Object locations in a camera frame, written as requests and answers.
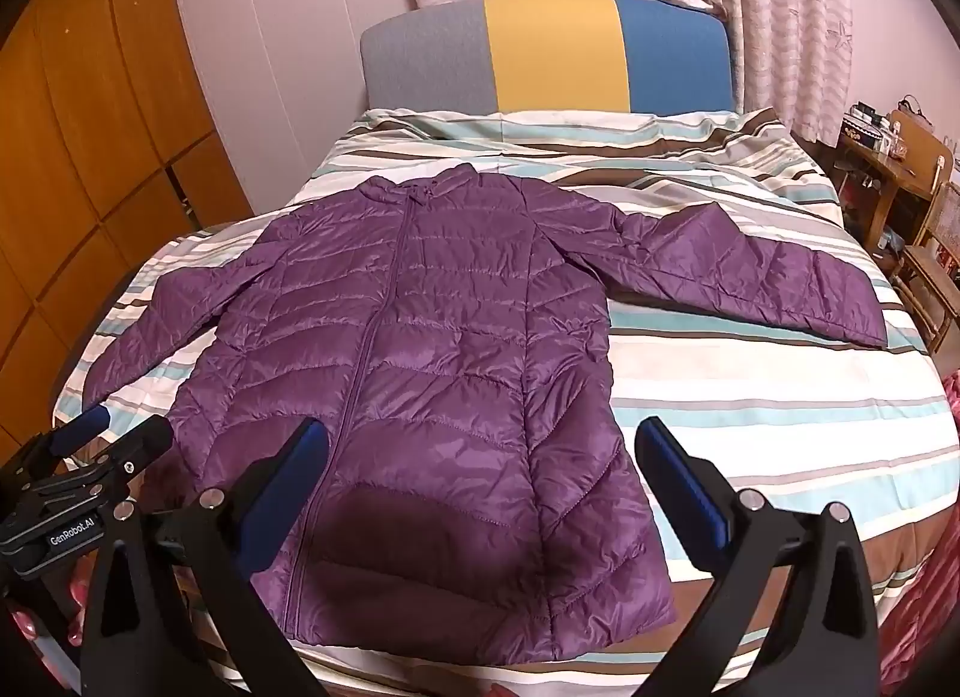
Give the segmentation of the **purple quilted down jacket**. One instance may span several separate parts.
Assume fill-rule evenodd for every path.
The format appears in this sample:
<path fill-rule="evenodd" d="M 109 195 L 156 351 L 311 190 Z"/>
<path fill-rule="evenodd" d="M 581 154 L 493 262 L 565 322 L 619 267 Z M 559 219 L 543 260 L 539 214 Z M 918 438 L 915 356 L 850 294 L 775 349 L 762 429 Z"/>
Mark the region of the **purple quilted down jacket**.
<path fill-rule="evenodd" d="M 256 590 L 285 637 L 456 665 L 566 660 L 665 626 L 672 585 L 610 408 L 610 301 L 880 348 L 871 280 L 718 205 L 628 215 L 482 174 L 358 187 L 171 271 L 91 365 L 96 404 L 203 332 L 146 480 L 235 481 L 304 419 L 331 456 Z"/>

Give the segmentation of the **pink red blanket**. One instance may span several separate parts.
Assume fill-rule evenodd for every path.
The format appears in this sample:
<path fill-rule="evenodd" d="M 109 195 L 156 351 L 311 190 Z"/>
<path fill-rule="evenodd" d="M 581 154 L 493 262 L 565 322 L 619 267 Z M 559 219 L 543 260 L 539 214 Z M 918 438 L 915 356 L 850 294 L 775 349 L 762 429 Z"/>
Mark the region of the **pink red blanket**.
<path fill-rule="evenodd" d="M 880 694 L 907 682 L 958 609 L 958 502 L 940 515 L 944 530 L 923 546 L 919 569 L 905 583 L 893 611 L 880 624 Z"/>

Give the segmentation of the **striped bed duvet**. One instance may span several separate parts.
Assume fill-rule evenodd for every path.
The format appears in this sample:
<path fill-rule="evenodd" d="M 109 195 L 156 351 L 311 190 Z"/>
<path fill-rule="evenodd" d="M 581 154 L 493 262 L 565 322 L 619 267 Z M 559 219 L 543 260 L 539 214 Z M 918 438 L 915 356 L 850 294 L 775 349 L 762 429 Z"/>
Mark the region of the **striped bed duvet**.
<path fill-rule="evenodd" d="M 625 437 L 643 417 L 659 416 L 734 488 L 757 488 L 786 509 L 846 504 L 864 538 L 882 624 L 918 572 L 921 548 L 944 530 L 940 515 L 957 500 L 957 427 L 907 310 L 841 226 L 832 182 L 770 110 L 672 117 L 370 110 L 285 208 L 158 248 L 89 335 L 53 417 L 80 414 L 89 367 L 140 317 L 167 271 L 228 262 L 281 213 L 376 174 L 402 182 L 459 163 L 560 182 L 625 213 L 664 216 L 716 202 L 747 234 L 825 250 L 871 277 L 887 323 L 884 351 L 612 302 L 610 359 L 612 410 Z M 296 648 L 337 695 L 480 695 L 493 684 L 517 695 L 628 695 L 709 587 L 658 510 L 656 525 L 677 622 L 616 647 L 525 668 L 458 668 L 299 642 Z"/>

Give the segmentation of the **orange wooden wardrobe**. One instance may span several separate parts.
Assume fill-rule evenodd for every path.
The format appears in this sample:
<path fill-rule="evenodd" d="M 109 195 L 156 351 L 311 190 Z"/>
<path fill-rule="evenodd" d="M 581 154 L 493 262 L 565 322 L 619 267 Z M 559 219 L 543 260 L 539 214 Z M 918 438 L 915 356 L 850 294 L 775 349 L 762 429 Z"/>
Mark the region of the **orange wooden wardrobe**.
<path fill-rule="evenodd" d="M 29 0 L 2 41 L 2 453 L 172 239 L 251 216 L 176 0 Z"/>

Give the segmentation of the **wooden chair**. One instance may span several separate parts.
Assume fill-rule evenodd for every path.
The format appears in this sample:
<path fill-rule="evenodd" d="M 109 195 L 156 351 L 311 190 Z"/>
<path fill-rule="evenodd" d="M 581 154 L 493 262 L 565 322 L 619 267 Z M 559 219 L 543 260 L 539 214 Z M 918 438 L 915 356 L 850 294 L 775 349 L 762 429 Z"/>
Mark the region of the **wooden chair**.
<path fill-rule="evenodd" d="M 931 354 L 958 323 L 958 185 L 935 190 L 918 238 L 901 250 L 892 286 Z"/>

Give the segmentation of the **wooden desk with clutter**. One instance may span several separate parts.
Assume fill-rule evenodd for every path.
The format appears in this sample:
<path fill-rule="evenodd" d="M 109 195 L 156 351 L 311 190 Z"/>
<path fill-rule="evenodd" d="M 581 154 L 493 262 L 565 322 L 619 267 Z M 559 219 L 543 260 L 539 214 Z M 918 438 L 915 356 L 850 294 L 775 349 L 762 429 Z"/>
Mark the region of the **wooden desk with clutter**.
<path fill-rule="evenodd" d="M 862 245 L 874 252 L 887 229 L 896 200 L 911 195 L 931 203 L 940 185 L 950 181 L 953 156 L 918 115 L 895 109 L 871 114 L 854 104 L 841 122 L 836 169 L 840 197 L 862 197 L 850 211 L 862 229 Z"/>

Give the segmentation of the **grey yellow blue headboard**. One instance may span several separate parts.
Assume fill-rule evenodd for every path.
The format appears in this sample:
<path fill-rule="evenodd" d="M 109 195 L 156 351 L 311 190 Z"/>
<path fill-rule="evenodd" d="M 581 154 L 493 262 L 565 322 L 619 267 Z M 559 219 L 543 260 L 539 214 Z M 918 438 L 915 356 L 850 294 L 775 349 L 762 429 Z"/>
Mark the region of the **grey yellow blue headboard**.
<path fill-rule="evenodd" d="M 368 106 L 493 114 L 736 109 L 721 20 L 661 0 L 466 0 L 359 41 Z"/>

